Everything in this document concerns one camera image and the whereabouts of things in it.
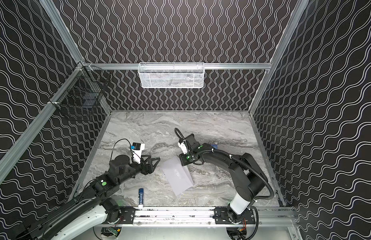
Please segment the white envelope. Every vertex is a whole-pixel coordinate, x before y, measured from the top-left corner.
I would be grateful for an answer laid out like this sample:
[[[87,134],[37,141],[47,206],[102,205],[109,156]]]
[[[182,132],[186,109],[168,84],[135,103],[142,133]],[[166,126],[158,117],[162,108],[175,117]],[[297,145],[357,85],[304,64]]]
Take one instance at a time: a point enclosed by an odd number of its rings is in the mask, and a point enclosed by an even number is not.
[[[179,196],[194,186],[194,181],[188,167],[181,165],[178,156],[166,160],[160,168],[169,182],[175,196]]]

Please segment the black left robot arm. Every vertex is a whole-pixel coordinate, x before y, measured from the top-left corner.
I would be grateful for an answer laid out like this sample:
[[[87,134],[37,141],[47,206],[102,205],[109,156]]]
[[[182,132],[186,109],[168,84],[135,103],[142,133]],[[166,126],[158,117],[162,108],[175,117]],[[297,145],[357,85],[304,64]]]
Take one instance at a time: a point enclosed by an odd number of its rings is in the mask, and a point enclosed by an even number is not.
[[[143,155],[140,163],[132,162],[131,157],[119,155],[109,161],[109,169],[96,177],[84,187],[82,192],[72,198],[65,205],[52,211],[48,216],[34,224],[25,227],[18,234],[17,240],[51,240],[66,226],[73,223],[79,216],[94,207],[105,208],[105,213],[114,214],[117,210],[110,197],[115,194],[120,185],[138,174],[152,174],[160,158]]]

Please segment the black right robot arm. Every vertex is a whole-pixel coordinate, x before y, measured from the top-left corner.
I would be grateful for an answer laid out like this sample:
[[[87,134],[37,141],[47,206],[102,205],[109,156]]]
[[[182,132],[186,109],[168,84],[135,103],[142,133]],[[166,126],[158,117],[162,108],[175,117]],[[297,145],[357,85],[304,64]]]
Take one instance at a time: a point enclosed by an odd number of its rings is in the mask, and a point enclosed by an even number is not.
[[[182,166],[201,166],[207,163],[230,174],[236,191],[234,199],[228,205],[233,214],[240,216],[258,200],[274,198],[275,192],[267,176],[252,155],[234,155],[207,143],[200,144],[193,134],[184,137],[179,133],[176,136],[179,138],[178,146],[182,150],[179,155]]]

